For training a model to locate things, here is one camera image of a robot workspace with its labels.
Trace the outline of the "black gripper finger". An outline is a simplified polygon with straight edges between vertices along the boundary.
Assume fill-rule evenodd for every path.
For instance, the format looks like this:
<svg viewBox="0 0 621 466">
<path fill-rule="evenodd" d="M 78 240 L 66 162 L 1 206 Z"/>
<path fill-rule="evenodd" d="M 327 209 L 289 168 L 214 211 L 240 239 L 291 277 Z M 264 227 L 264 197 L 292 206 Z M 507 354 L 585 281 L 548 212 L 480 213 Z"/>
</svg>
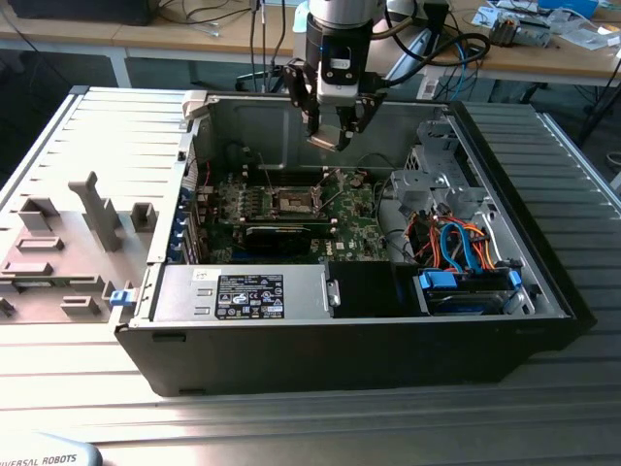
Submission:
<svg viewBox="0 0 621 466">
<path fill-rule="evenodd" d="M 318 131 L 320 122 L 317 71 L 306 61 L 292 59 L 283 67 L 282 76 L 290 101 L 302 112 L 307 135 L 311 137 Z"/>
<path fill-rule="evenodd" d="M 355 97 L 352 93 L 338 95 L 335 107 L 340 121 L 336 151 L 347 148 L 355 134 L 365 131 L 386 98 L 386 92 L 363 93 Z"/>
</svg>

